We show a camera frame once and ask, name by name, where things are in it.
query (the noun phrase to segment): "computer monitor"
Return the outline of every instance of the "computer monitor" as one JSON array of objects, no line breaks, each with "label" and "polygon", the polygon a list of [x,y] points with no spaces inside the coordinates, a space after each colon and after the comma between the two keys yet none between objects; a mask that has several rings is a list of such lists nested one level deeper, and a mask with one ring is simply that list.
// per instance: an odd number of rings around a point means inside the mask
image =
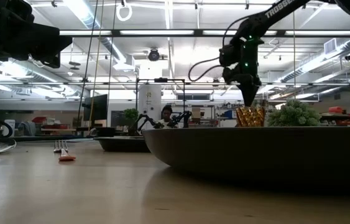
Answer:
[{"label": "computer monitor", "polygon": [[92,98],[85,98],[85,102],[82,104],[83,121],[91,121],[91,127],[94,127],[94,121],[107,119],[107,95],[95,96],[93,99],[92,117],[90,116],[92,109]]}]

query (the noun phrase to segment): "ceiling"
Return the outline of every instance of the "ceiling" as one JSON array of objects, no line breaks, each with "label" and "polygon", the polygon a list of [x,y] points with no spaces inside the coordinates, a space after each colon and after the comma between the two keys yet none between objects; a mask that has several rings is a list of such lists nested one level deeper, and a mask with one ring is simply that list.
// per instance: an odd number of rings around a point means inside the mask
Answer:
[{"label": "ceiling", "polygon": [[[96,17],[104,29],[226,29],[236,19],[262,12],[275,2],[274,0],[250,0],[250,6],[247,10],[245,9],[244,0],[198,0],[198,9],[195,9],[194,0],[173,0],[173,12],[170,13],[170,16],[166,16],[165,1],[170,2],[170,0],[126,1],[126,4],[132,7],[132,16],[127,21],[120,21],[115,15],[115,4],[120,5],[121,1],[90,0],[89,4],[93,12],[96,5],[98,6]],[[67,7],[65,1],[55,1],[57,7],[52,7],[50,0],[28,0],[27,2],[33,7],[36,23],[55,26],[60,29],[86,29],[85,25],[75,16],[75,13]],[[127,13],[128,9],[121,9],[122,17],[126,17]],[[305,9],[299,8],[294,15],[287,16],[271,27],[271,29],[287,30],[293,30],[293,28],[350,30],[350,16],[336,5],[311,1]],[[322,52],[324,43],[330,39],[263,38],[265,44],[259,47],[260,76],[263,80],[274,82],[282,72],[293,67],[296,68],[306,58]],[[136,65],[148,62],[146,52],[149,52],[151,48],[158,49],[159,53],[164,55],[164,59],[156,62],[156,65],[163,68],[163,76],[170,76],[167,57],[170,53],[169,42],[166,37],[118,37],[113,38],[113,43],[123,54],[133,55]],[[194,63],[218,57],[222,38],[171,37],[170,44],[173,46],[171,48],[173,78],[188,79],[188,71]],[[85,74],[88,77],[96,75],[99,77],[99,82],[107,82],[110,74],[113,77],[112,82],[126,82],[136,79],[135,72],[120,72],[113,69],[115,63],[114,60],[110,59],[109,50],[99,44],[97,38],[77,37],[74,38],[73,46],[67,47],[62,52],[62,66],[60,68],[44,67],[43,69],[74,82],[82,80]],[[79,70],[70,70],[69,61],[81,63]],[[218,60],[216,60],[196,67],[192,77],[198,77],[206,69],[218,63]],[[310,72],[319,73],[319,76],[322,77],[340,69],[341,65],[338,60],[332,60],[331,63],[315,68]],[[221,78],[221,72],[222,68],[215,68],[200,81],[212,82],[214,78]],[[316,77],[312,77],[310,80],[306,78],[305,82],[313,82],[314,80],[316,80]],[[112,89],[123,88],[125,87],[119,85],[112,87]]]}]

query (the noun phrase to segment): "man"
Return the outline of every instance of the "man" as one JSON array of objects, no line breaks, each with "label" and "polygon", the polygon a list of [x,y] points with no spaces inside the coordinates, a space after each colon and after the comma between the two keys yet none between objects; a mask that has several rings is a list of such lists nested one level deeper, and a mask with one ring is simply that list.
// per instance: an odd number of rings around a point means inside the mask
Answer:
[{"label": "man", "polygon": [[164,106],[162,109],[162,118],[158,122],[163,124],[163,129],[169,129],[172,127],[168,127],[168,123],[171,121],[170,116],[172,115],[172,107],[167,105]]}]

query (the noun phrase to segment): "gold decorative object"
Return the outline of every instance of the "gold decorative object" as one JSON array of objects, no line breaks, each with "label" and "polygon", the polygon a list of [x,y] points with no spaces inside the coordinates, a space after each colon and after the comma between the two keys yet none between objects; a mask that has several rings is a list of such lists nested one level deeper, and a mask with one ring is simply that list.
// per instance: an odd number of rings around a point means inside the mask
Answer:
[{"label": "gold decorative object", "polygon": [[237,108],[237,123],[240,127],[263,127],[264,126],[264,108]]}]

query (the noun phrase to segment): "black robotic arm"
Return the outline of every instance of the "black robotic arm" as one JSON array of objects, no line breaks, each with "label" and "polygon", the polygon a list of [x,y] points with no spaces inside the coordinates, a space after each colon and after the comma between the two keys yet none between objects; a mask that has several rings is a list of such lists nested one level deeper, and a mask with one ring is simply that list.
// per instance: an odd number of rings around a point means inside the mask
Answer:
[{"label": "black robotic arm", "polygon": [[[279,20],[302,7],[310,0],[280,0],[270,9],[251,15],[243,21],[236,35],[228,45],[220,49],[219,62],[224,67],[223,78],[226,83],[238,82],[246,106],[254,101],[261,86],[257,75],[258,46],[264,42],[260,39],[267,30]],[[330,4],[338,4],[350,15],[350,0],[321,0]]]}]

